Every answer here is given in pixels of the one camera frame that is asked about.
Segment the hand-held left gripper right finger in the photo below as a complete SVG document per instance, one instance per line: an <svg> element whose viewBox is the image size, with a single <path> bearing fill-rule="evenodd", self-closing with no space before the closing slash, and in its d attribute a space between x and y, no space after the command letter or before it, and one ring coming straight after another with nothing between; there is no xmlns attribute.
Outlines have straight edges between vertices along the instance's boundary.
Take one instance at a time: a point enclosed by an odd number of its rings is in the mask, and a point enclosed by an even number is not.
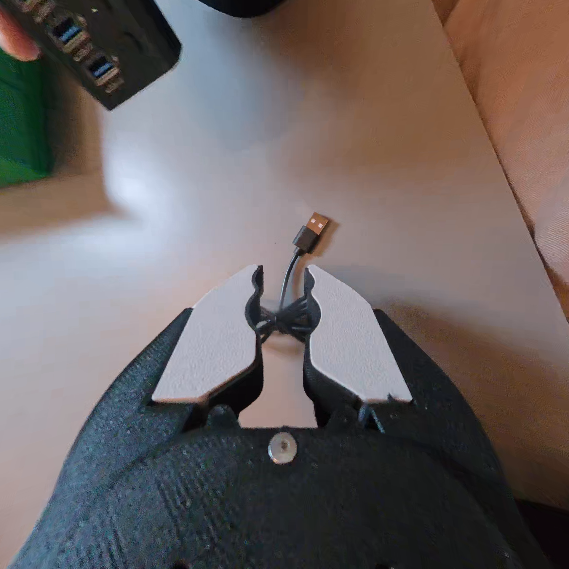
<svg viewBox="0 0 569 569"><path fill-rule="evenodd" d="M307 333L303 387L317 424L348 407L408 405L413 396L372 306L354 289L316 265L304 271Z"/></svg>

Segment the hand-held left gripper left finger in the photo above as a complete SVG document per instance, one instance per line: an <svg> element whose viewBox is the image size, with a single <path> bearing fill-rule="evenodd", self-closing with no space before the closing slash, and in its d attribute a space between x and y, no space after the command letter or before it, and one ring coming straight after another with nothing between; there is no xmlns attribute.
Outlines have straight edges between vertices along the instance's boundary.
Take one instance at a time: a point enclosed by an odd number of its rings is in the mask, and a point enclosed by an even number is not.
<svg viewBox="0 0 569 569"><path fill-rule="evenodd" d="M152 394L154 403L229 406L235 415L263 388L260 335L262 265L249 265L192 308Z"/></svg>

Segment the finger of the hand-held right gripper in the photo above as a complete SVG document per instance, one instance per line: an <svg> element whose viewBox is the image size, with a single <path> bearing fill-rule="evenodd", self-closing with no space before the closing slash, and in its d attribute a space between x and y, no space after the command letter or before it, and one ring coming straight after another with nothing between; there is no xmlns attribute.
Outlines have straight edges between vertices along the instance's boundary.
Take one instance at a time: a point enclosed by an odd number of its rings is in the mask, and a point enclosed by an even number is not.
<svg viewBox="0 0 569 569"><path fill-rule="evenodd" d="M18 61L35 61L41 50L18 22L1 8L1 50Z"/></svg>

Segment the green plastic bin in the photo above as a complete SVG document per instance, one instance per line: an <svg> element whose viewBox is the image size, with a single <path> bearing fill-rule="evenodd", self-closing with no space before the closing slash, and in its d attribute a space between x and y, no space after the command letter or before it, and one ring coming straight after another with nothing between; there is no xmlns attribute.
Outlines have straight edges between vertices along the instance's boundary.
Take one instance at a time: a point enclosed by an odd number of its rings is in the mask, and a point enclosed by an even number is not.
<svg viewBox="0 0 569 569"><path fill-rule="evenodd" d="M48 80L42 60L19 61L1 51L1 188L41 180L53 171Z"/></svg>

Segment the black usb hub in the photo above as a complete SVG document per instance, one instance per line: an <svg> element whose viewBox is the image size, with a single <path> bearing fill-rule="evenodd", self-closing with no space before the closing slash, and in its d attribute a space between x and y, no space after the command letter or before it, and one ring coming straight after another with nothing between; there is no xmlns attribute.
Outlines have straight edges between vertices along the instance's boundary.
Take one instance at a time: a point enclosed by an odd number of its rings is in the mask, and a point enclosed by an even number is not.
<svg viewBox="0 0 569 569"><path fill-rule="evenodd" d="M165 75L181 43L155 1L1 1L43 54L107 110Z"/></svg>

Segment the black pouch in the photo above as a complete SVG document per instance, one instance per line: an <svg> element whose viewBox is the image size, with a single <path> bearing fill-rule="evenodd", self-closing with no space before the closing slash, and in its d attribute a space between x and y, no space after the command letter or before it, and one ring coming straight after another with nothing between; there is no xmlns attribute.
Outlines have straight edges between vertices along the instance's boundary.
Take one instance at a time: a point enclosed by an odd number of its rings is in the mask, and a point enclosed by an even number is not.
<svg viewBox="0 0 569 569"><path fill-rule="evenodd" d="M224 15L251 19L264 16L285 1L199 1Z"/></svg>

